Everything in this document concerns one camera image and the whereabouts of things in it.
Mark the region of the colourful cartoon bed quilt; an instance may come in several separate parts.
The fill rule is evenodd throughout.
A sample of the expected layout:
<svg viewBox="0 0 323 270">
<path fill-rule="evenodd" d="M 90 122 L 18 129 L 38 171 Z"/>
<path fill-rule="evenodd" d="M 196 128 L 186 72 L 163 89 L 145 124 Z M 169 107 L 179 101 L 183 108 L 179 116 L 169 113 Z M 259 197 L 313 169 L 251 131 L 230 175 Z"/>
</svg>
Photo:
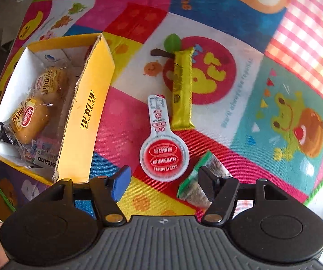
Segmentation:
<svg viewBox="0 0 323 270">
<path fill-rule="evenodd" d="M 0 103 L 28 45 L 83 34 L 102 34 L 115 65 L 88 179 L 129 166 L 119 202 L 126 216 L 201 216 L 177 191 L 207 151 L 241 182 L 268 179 L 305 204 L 322 187 L 323 0 L 35 0 L 0 78 Z M 195 128 L 171 130 L 190 161 L 181 177 L 159 182 L 139 162 L 150 135 L 148 96 L 166 99 L 171 127 L 175 53 L 189 47 Z M 69 83 L 38 138 L 61 147 L 82 67 L 45 58 L 45 69 L 67 67 Z M 26 160 L 24 147 L 0 141 L 0 219 L 59 180 Z"/>
</svg>

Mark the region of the flat volcano snack packet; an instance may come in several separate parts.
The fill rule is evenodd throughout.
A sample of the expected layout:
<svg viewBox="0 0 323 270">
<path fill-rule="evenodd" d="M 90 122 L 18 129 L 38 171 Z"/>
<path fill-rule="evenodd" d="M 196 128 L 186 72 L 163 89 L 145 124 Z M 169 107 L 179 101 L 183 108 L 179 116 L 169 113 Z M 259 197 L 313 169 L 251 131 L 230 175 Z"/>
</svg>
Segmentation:
<svg viewBox="0 0 323 270">
<path fill-rule="evenodd" d="M 25 147 L 25 159 L 46 169 L 54 169 L 57 164 L 60 142 L 48 137 L 32 140 Z"/>
</svg>

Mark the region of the yellow snack bar packet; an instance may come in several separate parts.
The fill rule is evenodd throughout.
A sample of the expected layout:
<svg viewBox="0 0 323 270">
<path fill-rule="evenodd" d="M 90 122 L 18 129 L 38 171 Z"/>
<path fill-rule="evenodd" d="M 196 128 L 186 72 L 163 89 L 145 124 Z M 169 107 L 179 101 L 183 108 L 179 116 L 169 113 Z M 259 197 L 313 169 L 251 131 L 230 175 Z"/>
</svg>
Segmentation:
<svg viewBox="0 0 323 270">
<path fill-rule="evenodd" d="M 173 96 L 172 96 L 172 121 L 171 129 L 174 131 L 190 130 L 195 126 L 191 122 L 192 97 L 193 97 L 193 66 L 192 59 L 194 48 L 175 53 Z"/>
</svg>

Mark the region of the packaged small bread bun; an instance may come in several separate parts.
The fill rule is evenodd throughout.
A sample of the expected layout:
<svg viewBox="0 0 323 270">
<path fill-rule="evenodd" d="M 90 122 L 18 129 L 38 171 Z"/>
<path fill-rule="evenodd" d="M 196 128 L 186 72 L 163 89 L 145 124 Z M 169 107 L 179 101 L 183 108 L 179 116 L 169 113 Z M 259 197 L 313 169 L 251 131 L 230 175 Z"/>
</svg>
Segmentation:
<svg viewBox="0 0 323 270">
<path fill-rule="evenodd" d="M 65 97 L 68 83 L 67 67 L 52 66 L 36 79 L 35 95 L 46 104 L 58 104 Z"/>
</svg>

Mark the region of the yellow cardboard box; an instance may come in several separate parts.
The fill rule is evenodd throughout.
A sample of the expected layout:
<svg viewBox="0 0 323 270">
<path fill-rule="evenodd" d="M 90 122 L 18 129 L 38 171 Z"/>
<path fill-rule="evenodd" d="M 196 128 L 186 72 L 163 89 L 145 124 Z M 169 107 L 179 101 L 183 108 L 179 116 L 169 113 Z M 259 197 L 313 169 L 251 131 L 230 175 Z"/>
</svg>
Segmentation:
<svg viewBox="0 0 323 270">
<path fill-rule="evenodd" d="M 55 165 L 59 179 L 88 181 L 91 160 L 103 106 L 115 65 L 102 34 L 83 34 L 36 41 L 21 54 L 0 103 L 0 121 L 7 120 L 50 62 L 47 54 L 80 63 L 82 71 L 74 84 L 67 108 L 61 148 Z"/>
</svg>

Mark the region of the red white spoon-shaped jelly pack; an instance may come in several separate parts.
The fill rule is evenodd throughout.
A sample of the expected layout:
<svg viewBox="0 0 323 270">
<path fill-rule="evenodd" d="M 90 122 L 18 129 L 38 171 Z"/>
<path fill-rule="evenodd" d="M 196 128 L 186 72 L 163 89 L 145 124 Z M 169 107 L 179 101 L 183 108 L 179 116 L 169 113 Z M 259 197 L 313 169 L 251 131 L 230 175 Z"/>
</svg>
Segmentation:
<svg viewBox="0 0 323 270">
<path fill-rule="evenodd" d="M 186 143 L 170 127 L 166 99 L 148 96 L 150 135 L 139 152 L 143 171 L 153 180 L 172 182 L 188 168 L 190 153 Z"/>
</svg>

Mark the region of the green triangular snack packet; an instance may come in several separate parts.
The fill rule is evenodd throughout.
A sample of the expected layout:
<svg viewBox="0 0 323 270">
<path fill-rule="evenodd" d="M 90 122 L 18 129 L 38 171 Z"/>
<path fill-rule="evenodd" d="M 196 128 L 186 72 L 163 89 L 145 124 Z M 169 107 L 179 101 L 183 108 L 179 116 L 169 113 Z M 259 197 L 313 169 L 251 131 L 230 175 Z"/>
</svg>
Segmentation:
<svg viewBox="0 0 323 270">
<path fill-rule="evenodd" d="M 215 198 L 214 180 L 224 176 L 232 177 L 221 161 L 211 151 L 207 151 L 179 185 L 177 198 L 206 210 Z"/>
</svg>

